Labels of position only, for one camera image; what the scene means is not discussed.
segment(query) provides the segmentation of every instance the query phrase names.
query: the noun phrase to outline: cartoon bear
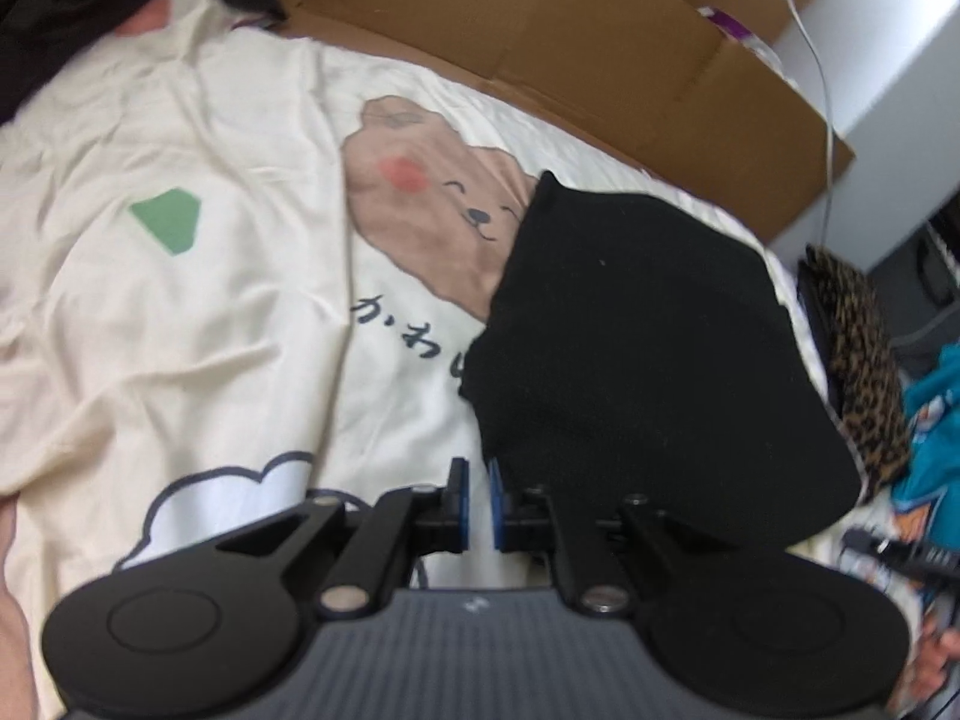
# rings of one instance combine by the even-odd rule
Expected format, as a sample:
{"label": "cartoon bear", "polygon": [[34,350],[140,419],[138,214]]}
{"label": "cartoon bear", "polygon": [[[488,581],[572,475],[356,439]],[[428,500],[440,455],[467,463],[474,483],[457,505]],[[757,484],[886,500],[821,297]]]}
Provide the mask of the cartoon bear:
{"label": "cartoon bear", "polygon": [[369,100],[344,142],[357,232],[438,298],[486,322],[536,180],[499,148],[468,146],[440,114]]}

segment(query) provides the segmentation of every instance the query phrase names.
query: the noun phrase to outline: pink blush cheek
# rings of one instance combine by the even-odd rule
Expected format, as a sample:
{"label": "pink blush cheek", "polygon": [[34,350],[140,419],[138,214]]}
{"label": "pink blush cheek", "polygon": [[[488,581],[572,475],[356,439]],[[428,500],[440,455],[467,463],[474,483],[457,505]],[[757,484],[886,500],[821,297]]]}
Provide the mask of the pink blush cheek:
{"label": "pink blush cheek", "polygon": [[168,23],[170,23],[170,0],[150,0],[117,29],[114,29],[113,34],[133,37],[133,35],[156,32]]}
{"label": "pink blush cheek", "polygon": [[413,194],[430,186],[424,169],[412,159],[387,157],[377,162],[376,168],[397,190]]}

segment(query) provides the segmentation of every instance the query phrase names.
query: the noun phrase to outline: white wall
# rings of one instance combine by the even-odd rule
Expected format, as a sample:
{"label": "white wall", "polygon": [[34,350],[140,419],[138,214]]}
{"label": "white wall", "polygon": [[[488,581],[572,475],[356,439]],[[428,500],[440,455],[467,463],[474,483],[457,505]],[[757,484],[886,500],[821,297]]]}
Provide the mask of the white wall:
{"label": "white wall", "polygon": [[[960,187],[960,11],[853,127],[827,245],[870,269]],[[793,266],[819,235],[821,200],[773,245]]]}
{"label": "white wall", "polygon": [[[803,22],[824,61],[834,127],[846,136],[916,58],[957,0],[812,0]],[[791,25],[774,46],[786,73],[823,111],[823,84],[809,47]]]}

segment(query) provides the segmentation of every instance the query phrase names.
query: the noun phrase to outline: cardboard box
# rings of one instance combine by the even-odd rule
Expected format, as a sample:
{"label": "cardboard box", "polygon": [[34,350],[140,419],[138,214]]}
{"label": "cardboard box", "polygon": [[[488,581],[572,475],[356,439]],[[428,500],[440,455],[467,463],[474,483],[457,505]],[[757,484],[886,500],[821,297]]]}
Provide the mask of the cardboard box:
{"label": "cardboard box", "polygon": [[[285,0],[290,34],[502,98],[711,200],[769,241],[822,193],[826,126],[680,0]],[[837,143],[836,172],[853,159]]]}

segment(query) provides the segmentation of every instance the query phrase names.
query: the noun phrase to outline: green patch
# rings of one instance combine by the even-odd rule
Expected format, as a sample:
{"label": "green patch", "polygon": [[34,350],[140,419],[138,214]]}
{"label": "green patch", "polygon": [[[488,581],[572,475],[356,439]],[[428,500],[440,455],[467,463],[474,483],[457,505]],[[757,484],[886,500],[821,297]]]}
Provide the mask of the green patch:
{"label": "green patch", "polygon": [[134,203],[130,212],[171,254],[183,254],[193,247],[200,201],[189,191],[165,191],[153,199]]}

